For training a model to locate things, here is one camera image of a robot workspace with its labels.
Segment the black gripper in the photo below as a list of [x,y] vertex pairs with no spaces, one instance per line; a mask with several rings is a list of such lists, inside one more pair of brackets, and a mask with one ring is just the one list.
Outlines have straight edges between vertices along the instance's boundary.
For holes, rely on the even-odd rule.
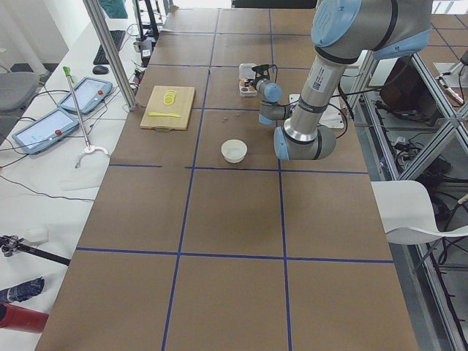
[[244,90],[251,91],[252,89],[257,89],[257,85],[260,82],[258,78],[244,78],[248,85],[244,87]]

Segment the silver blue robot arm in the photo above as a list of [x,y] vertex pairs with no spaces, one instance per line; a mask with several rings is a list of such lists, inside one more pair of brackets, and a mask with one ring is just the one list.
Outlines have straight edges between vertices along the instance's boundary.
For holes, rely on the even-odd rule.
[[284,122],[273,134],[277,158],[329,156],[336,136],[320,119],[346,68],[364,50],[382,60],[424,49],[429,43],[431,12],[431,1],[319,1],[311,32],[315,58],[294,110],[279,105],[282,91],[268,76],[254,79],[263,98],[260,123]]

